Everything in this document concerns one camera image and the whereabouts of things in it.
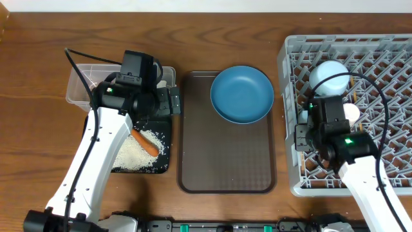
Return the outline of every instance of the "white cup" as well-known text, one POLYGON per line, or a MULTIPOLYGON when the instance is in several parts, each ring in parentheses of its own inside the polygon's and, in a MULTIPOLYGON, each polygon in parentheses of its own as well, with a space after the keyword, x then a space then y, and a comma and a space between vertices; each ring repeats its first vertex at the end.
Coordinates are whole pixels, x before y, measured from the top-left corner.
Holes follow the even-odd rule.
POLYGON ((345 118, 349 120, 351 127, 361 116, 361 111, 359 110, 359 108, 352 103, 343 104, 343 111, 345 112, 345 118))
MULTIPOLYGON (((348 69, 338 61, 325 61, 316 67, 309 76, 309 84, 313 89, 326 78, 338 73, 348 72, 348 69)), ((315 92, 320 96, 342 95, 349 82, 349 75, 333 78, 320 85, 315 92)))

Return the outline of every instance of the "brown tray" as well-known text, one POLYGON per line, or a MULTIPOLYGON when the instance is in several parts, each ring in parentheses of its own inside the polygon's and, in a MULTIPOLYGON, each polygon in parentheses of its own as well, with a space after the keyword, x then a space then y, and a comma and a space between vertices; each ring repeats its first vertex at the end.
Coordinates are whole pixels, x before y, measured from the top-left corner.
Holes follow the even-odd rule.
POLYGON ((178 184, 188 193, 268 193, 276 185, 272 112, 252 124, 226 121, 211 103, 217 74, 183 80, 178 184))

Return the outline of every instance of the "blue bowl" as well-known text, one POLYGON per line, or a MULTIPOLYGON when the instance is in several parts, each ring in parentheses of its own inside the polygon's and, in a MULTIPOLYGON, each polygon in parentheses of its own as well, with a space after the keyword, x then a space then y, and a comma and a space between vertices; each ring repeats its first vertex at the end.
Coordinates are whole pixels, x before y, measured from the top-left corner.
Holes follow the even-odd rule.
POLYGON ((221 72, 213 81, 214 109, 226 120, 249 124, 262 119, 272 108, 274 91, 261 71, 235 66, 221 72))

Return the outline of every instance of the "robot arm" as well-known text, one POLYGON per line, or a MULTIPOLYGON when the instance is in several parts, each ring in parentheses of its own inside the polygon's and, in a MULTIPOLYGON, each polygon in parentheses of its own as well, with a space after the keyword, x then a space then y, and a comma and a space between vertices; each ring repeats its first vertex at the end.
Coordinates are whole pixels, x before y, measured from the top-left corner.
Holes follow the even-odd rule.
MULTIPOLYGON (((82 142, 70 169, 56 194, 47 203, 46 209, 52 208, 51 212, 54 215, 64 216, 68 191, 89 147, 90 138, 93 136, 94 120, 94 114, 90 111, 82 142)), ((77 182, 70 207, 71 218, 76 218, 78 213, 82 213, 88 222, 93 223, 98 222, 102 195, 115 157, 133 128, 130 116, 128 114, 121 115, 115 109, 99 107, 98 120, 100 126, 98 141, 96 141, 77 182)))
MULTIPOLYGON (((371 231, 401 231, 380 192, 375 173, 375 157, 367 156, 355 159, 355 163, 345 162, 339 170, 342 182, 348 187, 358 203, 366 223, 371 231)), ((380 175, 386 185, 386 193, 397 215, 408 231, 412 231, 412 221, 393 191, 386 175, 384 165, 380 163, 380 175)))
MULTIPOLYGON (((308 124, 295 128, 297 151, 317 151, 329 162, 358 203, 371 231, 401 231, 378 188, 375 164, 378 149, 366 132, 350 133, 341 96, 318 97, 308 103, 308 124)), ((408 231, 412 221, 396 196, 383 163, 380 176, 397 215, 408 231)))

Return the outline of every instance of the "rice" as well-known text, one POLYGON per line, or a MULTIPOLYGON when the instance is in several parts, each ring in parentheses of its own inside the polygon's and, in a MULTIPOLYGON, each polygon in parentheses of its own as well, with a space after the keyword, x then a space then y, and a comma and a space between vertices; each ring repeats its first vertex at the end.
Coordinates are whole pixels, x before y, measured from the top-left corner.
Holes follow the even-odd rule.
MULTIPOLYGON (((164 155, 164 145, 152 131, 141 131, 143 137, 153 143, 159 150, 159 155, 164 155)), ((157 157, 153 157, 136 141, 133 136, 129 135, 124 141, 122 147, 117 153, 113 168, 121 168, 127 171, 137 171, 142 168, 149 168, 156 162, 157 157)))

